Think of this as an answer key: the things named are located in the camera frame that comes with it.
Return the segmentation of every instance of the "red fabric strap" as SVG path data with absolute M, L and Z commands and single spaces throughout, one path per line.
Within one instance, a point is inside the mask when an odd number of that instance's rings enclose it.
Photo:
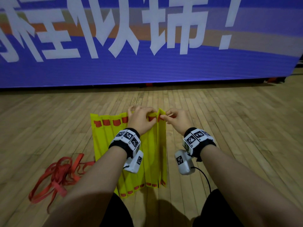
M 80 180 L 80 176 L 76 175 L 77 170 L 78 174 L 85 174 L 84 169 L 87 166 L 92 166 L 95 162 L 80 163 L 84 154 L 79 154 L 73 164 L 72 158 L 63 157 L 58 162 L 52 163 L 46 170 L 45 173 L 39 178 L 33 190 L 29 193 L 28 199 L 31 203 L 36 204 L 42 201 L 44 198 L 51 196 L 51 202 L 47 206 L 47 213 L 49 213 L 49 207 L 53 203 L 56 194 L 59 193 L 62 197 L 65 197 L 67 194 L 64 186 L 74 185 Z M 43 182 L 44 179 L 51 176 L 51 182 L 45 187 L 39 194 L 35 195 L 39 185 Z

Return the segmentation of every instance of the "yellow fabric panel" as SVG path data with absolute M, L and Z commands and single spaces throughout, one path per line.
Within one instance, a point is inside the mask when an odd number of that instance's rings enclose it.
M 121 198 L 131 196 L 144 186 L 159 187 L 166 184 L 166 123 L 159 118 L 165 114 L 161 109 L 150 113 L 147 120 L 155 117 L 157 123 L 146 134 L 140 137 L 143 161 L 137 174 L 123 170 L 115 193 Z M 94 139 L 95 158 L 98 160 L 107 150 L 115 135 L 127 127 L 127 113 L 117 116 L 91 114 L 92 134 Z

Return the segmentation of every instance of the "exclamation mark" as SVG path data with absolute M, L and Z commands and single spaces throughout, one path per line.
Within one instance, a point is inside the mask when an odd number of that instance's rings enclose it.
M 234 22 L 236 20 L 237 12 L 240 6 L 241 0 L 231 0 L 228 10 L 228 15 L 225 23 L 225 27 L 233 27 Z M 223 35 L 221 37 L 221 42 L 219 46 L 219 50 L 228 49 L 230 39 L 232 38 L 232 35 Z

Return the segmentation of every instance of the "leg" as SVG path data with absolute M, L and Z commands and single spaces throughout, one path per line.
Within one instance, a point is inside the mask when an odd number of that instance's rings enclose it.
M 227 201 L 216 189 L 210 193 L 203 206 L 201 215 L 194 220 L 193 227 L 197 226 L 243 226 Z
M 129 211 L 127 210 L 121 198 L 119 198 L 119 196 L 115 193 L 113 194 L 108 204 L 104 218 L 100 224 L 100 227 L 106 226 L 134 226 Z

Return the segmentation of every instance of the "wristband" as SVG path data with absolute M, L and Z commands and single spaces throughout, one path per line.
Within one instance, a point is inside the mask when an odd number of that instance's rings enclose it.
M 140 148 L 141 141 L 139 137 L 139 133 L 133 128 L 121 130 L 111 141 L 108 148 L 119 146 L 126 151 L 127 158 L 133 158 Z
M 191 127 L 185 132 L 182 144 L 187 154 L 196 157 L 197 162 L 202 162 L 200 153 L 204 147 L 210 144 L 216 146 L 214 138 L 210 134 L 195 127 Z

